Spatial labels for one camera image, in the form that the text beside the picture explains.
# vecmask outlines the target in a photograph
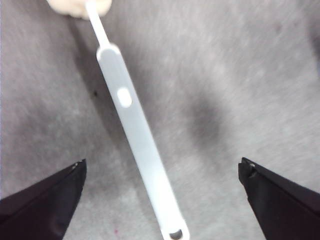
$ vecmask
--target gray carpet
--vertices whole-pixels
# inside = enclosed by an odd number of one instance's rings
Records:
[[[122,51],[194,240],[263,240],[242,156],[320,192],[320,3],[115,0]],[[83,158],[66,240],[161,240],[90,23],[1,1],[1,196]]]

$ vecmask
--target white plastic handle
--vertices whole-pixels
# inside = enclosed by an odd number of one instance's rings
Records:
[[[187,224],[180,212],[125,61],[118,47],[109,43],[93,2],[88,2],[86,6],[100,44],[96,54],[97,60],[140,171],[162,236],[164,240],[189,240]]]

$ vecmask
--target white stick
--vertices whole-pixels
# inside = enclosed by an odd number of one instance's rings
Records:
[[[104,29],[104,26],[101,23],[99,14],[97,12],[96,1],[93,1],[93,0],[87,1],[85,3],[85,8],[88,13],[96,38],[98,39],[99,45],[101,47],[110,45],[106,31]]]

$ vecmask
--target hole in handle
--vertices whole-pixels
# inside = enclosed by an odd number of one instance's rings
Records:
[[[170,238],[172,240],[179,240],[179,239],[182,239],[183,238],[183,234],[182,234],[182,231],[181,229],[179,229],[178,231],[174,232],[174,233],[170,233]]]

